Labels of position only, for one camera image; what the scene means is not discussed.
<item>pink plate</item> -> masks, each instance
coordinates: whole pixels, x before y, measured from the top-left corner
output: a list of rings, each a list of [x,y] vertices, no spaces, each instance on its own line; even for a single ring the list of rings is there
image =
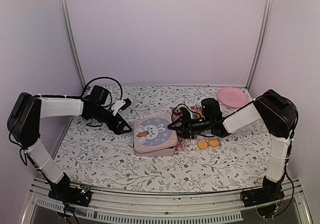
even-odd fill
[[[228,107],[242,108],[248,103],[248,97],[238,88],[225,87],[218,92],[219,100]]]

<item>robotic arm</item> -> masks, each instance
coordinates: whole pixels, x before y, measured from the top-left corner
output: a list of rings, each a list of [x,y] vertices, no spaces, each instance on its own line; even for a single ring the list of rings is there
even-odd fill
[[[237,130],[263,120],[271,137],[271,153],[262,189],[244,191],[242,199],[246,207],[283,198],[281,183],[284,180],[285,165],[291,155],[291,143],[298,122],[296,106],[287,98],[268,90],[246,106],[222,117],[219,102],[213,98],[202,100],[202,118],[191,119],[188,110],[181,107],[182,116],[168,128],[177,131],[184,138],[194,138],[204,130],[224,138]]]
[[[116,135],[131,132],[132,128],[119,115],[131,101],[119,100],[110,109],[105,104],[109,91],[94,86],[90,95],[81,98],[67,96],[19,95],[7,121],[7,128],[33,166],[43,174],[51,187],[49,197],[81,206],[88,206],[91,192],[85,186],[71,187],[69,177],[61,171],[44,147],[39,133],[40,119],[47,117],[82,116],[106,123]]]

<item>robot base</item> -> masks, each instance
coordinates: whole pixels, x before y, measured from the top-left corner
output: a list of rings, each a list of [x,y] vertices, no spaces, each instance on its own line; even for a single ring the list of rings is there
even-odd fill
[[[68,198],[65,200],[69,204],[74,204],[82,207],[88,207],[91,201],[92,193],[91,191],[87,191],[85,193],[82,192],[81,189],[72,188],[71,192],[68,195]],[[62,201],[59,195],[57,195],[54,191],[50,190],[48,194],[49,198]]]
[[[264,203],[273,202],[276,200],[283,199],[285,197],[281,185],[279,187],[280,188],[278,188],[276,192],[274,192],[269,198],[265,197],[266,195],[264,188],[243,191],[240,195],[240,198],[243,201],[245,207],[252,207]]]

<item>vertical metal post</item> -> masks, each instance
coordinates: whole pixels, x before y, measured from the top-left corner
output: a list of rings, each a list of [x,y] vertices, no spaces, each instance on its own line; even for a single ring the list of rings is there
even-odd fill
[[[67,5],[67,0],[59,0],[60,1],[60,7],[61,7],[61,12],[62,12],[62,17],[64,21],[64,26],[65,26],[65,31],[68,37],[68,42],[74,62],[74,66],[76,69],[77,76],[79,78],[79,82],[81,86],[84,88],[86,85],[85,77],[80,65],[78,53],[77,53],[77,48],[76,48],[76,43],[74,40],[74,35],[71,29],[71,23],[70,23],[70,17],[69,17],[69,12],[68,12],[68,5]]]
[[[270,13],[271,13],[272,1],[273,0],[265,0],[265,3],[264,3],[264,11],[263,11],[260,35],[259,35],[258,43],[257,43],[256,49],[255,49],[250,74],[249,74],[249,77],[248,77],[248,80],[247,80],[246,86],[245,86],[248,89],[248,91],[250,91],[252,88],[252,85],[253,85],[253,82],[255,79],[255,75],[257,72],[257,68],[258,68],[258,64],[259,64],[259,60],[260,60],[266,32],[267,32],[267,26],[268,26],[268,22],[269,22]]]

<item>vent grille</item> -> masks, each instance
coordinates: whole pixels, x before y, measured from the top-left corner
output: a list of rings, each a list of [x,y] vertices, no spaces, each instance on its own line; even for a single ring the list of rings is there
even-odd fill
[[[38,206],[41,206],[59,213],[64,212],[64,205],[55,200],[48,200],[48,199],[38,197],[36,204]],[[233,222],[238,222],[243,220],[240,211],[230,212],[226,214],[219,214],[219,215],[177,217],[177,218],[115,215],[115,214],[108,214],[98,210],[97,211],[87,210],[85,212],[81,212],[81,210],[79,210],[79,213],[77,211],[76,214],[77,216],[85,219],[100,221],[108,224],[225,224],[225,223],[233,223]]]

